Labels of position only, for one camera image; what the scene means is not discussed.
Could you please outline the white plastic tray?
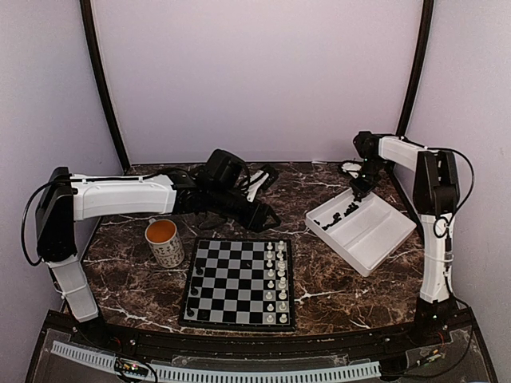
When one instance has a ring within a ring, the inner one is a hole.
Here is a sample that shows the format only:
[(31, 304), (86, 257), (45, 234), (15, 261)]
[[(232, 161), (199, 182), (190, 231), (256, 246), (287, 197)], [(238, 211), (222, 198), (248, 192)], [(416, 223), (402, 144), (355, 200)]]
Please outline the white plastic tray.
[[(337, 211), (341, 214), (350, 203), (359, 209), (324, 231), (313, 220), (329, 223)], [(370, 193), (362, 201), (347, 189), (305, 215), (305, 224), (336, 254), (362, 276), (369, 276), (414, 232), (416, 223), (384, 199)]]

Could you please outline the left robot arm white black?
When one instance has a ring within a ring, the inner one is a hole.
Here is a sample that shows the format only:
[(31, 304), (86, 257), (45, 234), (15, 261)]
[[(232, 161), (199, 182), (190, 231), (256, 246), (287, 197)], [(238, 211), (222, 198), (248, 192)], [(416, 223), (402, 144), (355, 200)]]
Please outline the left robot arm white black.
[(143, 176), (85, 176), (66, 167), (53, 170), (50, 180), (31, 200), (35, 209), (36, 251), (61, 288), (81, 334), (96, 348), (113, 340), (77, 256), (74, 224), (104, 215), (157, 213), (182, 215), (211, 212), (236, 221), (248, 231), (260, 233), (281, 224), (272, 207), (257, 194), (277, 180), (278, 173), (264, 165), (251, 174), (238, 156), (216, 149), (206, 164), (190, 171), (164, 168)]

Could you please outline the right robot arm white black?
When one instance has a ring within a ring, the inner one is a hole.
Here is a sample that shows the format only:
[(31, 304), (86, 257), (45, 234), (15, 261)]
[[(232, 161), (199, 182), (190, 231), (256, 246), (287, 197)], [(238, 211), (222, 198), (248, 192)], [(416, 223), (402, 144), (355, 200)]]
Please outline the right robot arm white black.
[(398, 164), (414, 172), (412, 200), (424, 234), (420, 299), (430, 304), (450, 299), (453, 226), (455, 215), (466, 202), (460, 198), (455, 156), (468, 158), (451, 148), (426, 147), (403, 136), (370, 131), (359, 132), (353, 142), (362, 158), (358, 176), (350, 182), (357, 202), (376, 188), (384, 165)]

